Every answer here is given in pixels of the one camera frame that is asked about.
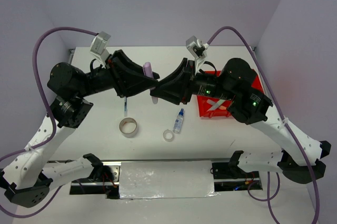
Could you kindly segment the purple highlighter cap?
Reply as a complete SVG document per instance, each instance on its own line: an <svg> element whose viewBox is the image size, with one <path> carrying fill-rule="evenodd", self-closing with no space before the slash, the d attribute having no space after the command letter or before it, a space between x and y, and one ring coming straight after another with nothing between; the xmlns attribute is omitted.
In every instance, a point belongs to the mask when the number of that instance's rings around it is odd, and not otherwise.
<svg viewBox="0 0 337 224"><path fill-rule="evenodd" d="M146 62L144 65L143 65L143 73L146 77L149 77L149 78L154 78L153 76L153 71L152 71L152 66L151 66L151 63L150 62Z"/></svg>

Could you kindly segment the pink highlighter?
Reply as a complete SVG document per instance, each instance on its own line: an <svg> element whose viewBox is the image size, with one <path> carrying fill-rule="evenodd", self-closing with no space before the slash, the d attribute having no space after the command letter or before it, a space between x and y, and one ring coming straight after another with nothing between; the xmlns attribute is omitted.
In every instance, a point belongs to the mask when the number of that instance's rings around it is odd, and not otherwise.
<svg viewBox="0 0 337 224"><path fill-rule="evenodd" d="M157 97L152 97L152 102L153 102L153 104L157 104L158 103L158 98Z"/></svg>

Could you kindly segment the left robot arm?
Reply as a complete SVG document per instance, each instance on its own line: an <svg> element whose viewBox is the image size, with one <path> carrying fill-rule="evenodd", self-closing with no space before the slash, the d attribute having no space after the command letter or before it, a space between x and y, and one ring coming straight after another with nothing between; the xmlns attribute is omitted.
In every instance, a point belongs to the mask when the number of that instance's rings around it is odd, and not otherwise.
<svg viewBox="0 0 337 224"><path fill-rule="evenodd" d="M143 67L131 61L122 50L110 54L97 67L90 65L88 73L68 63L56 64L47 83L56 94L55 100L36 134L1 171L5 197L11 203L31 208L51 190L71 181L113 179L110 168L94 154L85 154L58 167L48 168L46 164L92 109L87 96L114 89L119 97L131 97L153 88L158 79L158 73L146 76Z"/></svg>

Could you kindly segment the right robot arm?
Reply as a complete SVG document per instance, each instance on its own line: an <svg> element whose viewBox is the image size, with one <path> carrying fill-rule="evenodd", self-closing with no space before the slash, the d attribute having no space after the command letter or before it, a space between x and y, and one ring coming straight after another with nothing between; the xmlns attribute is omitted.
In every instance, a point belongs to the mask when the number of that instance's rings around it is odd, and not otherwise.
<svg viewBox="0 0 337 224"><path fill-rule="evenodd" d="M298 184L322 178L326 165L321 159L330 153L331 144L314 140L284 121L273 102L252 86L256 78L256 71L240 58L230 59L219 74L196 73L194 63L183 59L150 94L176 105L187 104L193 95L228 100L226 110L236 121L259 130L280 146L280 150L266 154L235 151L228 164L234 177L264 171L282 173Z"/></svg>

